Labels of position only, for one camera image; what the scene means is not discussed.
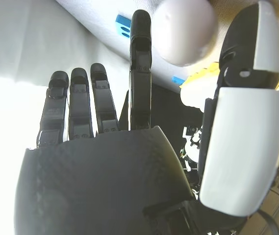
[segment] white ball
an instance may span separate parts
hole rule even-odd
[[[152,18],[152,45],[176,66],[204,58],[212,48],[217,18],[207,0],[165,0]]]

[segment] white sphere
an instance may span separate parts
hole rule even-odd
[[[152,18],[152,45],[176,66],[204,58],[214,44],[217,18],[207,0],[165,0]]]

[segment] robotic hand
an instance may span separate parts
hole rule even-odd
[[[233,24],[243,14],[249,14],[251,19],[247,27],[234,34]],[[37,148],[26,150],[19,176],[15,234],[201,235],[244,224],[246,217],[260,206],[279,159],[279,92],[273,90],[279,65],[271,69],[268,62],[260,63],[260,53],[268,53],[265,45],[269,44],[255,46],[260,44],[261,35],[272,39],[272,50],[278,46],[276,35],[273,38],[269,31],[260,29],[265,16],[266,21],[270,20],[265,3],[244,9],[226,36],[216,95],[206,102],[203,119],[200,200],[192,193],[161,129],[150,126],[151,21],[147,12],[138,10],[131,26],[129,131],[119,131],[103,65],[91,67],[98,124],[95,137],[86,71],[74,69],[70,83],[65,72],[55,72],[47,89]],[[255,53],[250,52],[253,47],[257,49]],[[279,59],[274,60],[274,64],[279,63]],[[69,85],[69,141],[63,142]],[[254,136],[246,139],[247,126],[251,130],[260,128],[271,136],[269,123],[260,123],[265,117],[272,117],[278,124],[271,126],[272,141],[264,141],[269,148],[266,152],[265,146],[253,145]],[[233,168],[239,164],[241,170]],[[256,171],[261,169],[256,168],[262,164],[262,174],[269,170],[263,177],[269,178],[259,182],[253,177],[259,176]],[[261,189],[255,191],[255,197],[250,196],[252,189],[258,187]]]

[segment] blue block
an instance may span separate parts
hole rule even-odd
[[[176,83],[176,84],[179,84],[179,85],[182,85],[182,84],[185,82],[185,80],[173,76],[173,77],[172,77],[172,82],[174,82],[174,83]]]
[[[131,23],[130,19],[118,15],[115,20],[115,26],[118,34],[130,38],[130,23]]]

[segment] blue object with holes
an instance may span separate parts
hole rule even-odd
[[[185,80],[173,76],[173,77],[172,77],[172,82],[174,82],[174,83],[176,83],[176,84],[179,84],[179,85],[182,85],[182,84],[185,82]]]
[[[116,30],[118,34],[130,38],[130,22],[130,19],[118,15],[115,20]]]

